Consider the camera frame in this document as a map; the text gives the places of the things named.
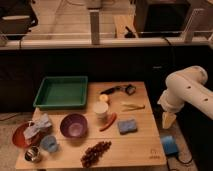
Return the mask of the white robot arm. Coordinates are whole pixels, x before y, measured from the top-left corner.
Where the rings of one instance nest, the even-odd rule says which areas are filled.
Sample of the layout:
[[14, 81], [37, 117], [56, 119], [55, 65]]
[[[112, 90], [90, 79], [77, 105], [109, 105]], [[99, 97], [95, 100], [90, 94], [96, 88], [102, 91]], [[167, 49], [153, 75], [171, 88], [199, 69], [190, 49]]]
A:
[[208, 74], [200, 66], [191, 66], [169, 74], [165, 79], [166, 89], [158, 104], [164, 110], [162, 128], [168, 129], [176, 120], [176, 114], [185, 103], [199, 109], [213, 120], [213, 91], [205, 87]]

